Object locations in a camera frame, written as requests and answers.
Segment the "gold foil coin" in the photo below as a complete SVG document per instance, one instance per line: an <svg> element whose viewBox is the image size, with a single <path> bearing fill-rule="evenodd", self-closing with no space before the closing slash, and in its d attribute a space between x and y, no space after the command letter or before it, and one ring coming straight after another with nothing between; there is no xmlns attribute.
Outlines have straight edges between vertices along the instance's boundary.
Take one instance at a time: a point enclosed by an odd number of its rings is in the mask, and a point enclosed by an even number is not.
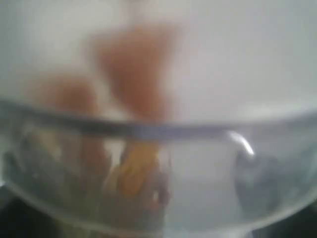
<svg viewBox="0 0 317 238"><path fill-rule="evenodd" d="M152 172L159 168L160 149L157 143L129 142L120 163L111 170L107 189L128 198L139 195Z"/></svg>

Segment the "clear measuring shaker cup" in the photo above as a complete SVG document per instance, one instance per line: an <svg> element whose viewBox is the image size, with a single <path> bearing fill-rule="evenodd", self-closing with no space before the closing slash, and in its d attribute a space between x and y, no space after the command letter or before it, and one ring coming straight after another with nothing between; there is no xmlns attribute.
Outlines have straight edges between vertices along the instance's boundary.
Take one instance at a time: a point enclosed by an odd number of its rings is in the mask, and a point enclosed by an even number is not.
<svg viewBox="0 0 317 238"><path fill-rule="evenodd" d="M317 114L238 123L143 124L0 102L5 185L69 237L214 237L262 228L317 197ZM129 142L159 168L128 198L106 187Z"/></svg>

